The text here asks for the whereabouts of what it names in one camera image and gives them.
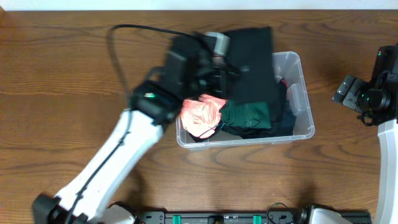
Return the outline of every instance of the plastic bin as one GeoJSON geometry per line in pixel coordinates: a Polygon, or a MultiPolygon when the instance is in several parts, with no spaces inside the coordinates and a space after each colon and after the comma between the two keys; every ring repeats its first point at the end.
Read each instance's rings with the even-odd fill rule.
{"type": "Polygon", "coordinates": [[[299,139],[309,139],[315,134],[310,102],[308,101],[300,57],[295,52],[273,53],[275,76],[285,78],[287,82],[287,100],[290,109],[297,116],[293,136],[242,139],[224,131],[220,131],[205,142],[196,143],[183,128],[180,119],[176,120],[177,142],[189,150],[209,149],[211,147],[245,146],[251,144],[285,144],[299,139]]]}

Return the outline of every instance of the crumpled pink garment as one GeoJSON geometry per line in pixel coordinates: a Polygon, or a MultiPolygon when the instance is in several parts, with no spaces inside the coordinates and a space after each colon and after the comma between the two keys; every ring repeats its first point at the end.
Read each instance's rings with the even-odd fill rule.
{"type": "Polygon", "coordinates": [[[195,137],[210,137],[221,120],[220,109],[225,103],[226,100],[206,94],[200,95],[199,101],[184,100],[180,113],[184,129],[195,137]]]}

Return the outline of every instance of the brown tabletop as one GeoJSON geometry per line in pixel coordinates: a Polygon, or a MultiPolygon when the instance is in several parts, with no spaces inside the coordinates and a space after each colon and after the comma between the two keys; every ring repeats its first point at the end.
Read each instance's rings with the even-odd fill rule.
{"type": "MultiPolygon", "coordinates": [[[[377,128],[331,97],[345,75],[369,80],[379,46],[398,42],[396,11],[5,12],[0,26],[0,222],[29,223],[30,205],[68,184],[125,107],[106,31],[131,23],[191,32],[274,28],[275,51],[300,55],[315,123],[309,140],[181,148],[170,125],[116,192],[136,209],[265,210],[316,202],[376,213],[377,128]]],[[[162,65],[168,34],[117,31],[130,87],[162,65]]]]}

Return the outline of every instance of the white backdrop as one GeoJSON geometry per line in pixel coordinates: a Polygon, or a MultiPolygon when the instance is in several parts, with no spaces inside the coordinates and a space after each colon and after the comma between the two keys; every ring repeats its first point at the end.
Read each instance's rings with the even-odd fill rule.
{"type": "Polygon", "coordinates": [[[398,9],[398,0],[0,0],[15,10],[398,9]]]}

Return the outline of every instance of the dark green fabric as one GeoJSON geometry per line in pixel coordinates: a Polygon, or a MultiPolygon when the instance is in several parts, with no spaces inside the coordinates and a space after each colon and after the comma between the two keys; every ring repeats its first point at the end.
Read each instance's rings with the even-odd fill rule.
{"type": "Polygon", "coordinates": [[[221,120],[225,125],[240,128],[271,128],[267,102],[238,104],[229,100],[221,110],[221,120]]]}

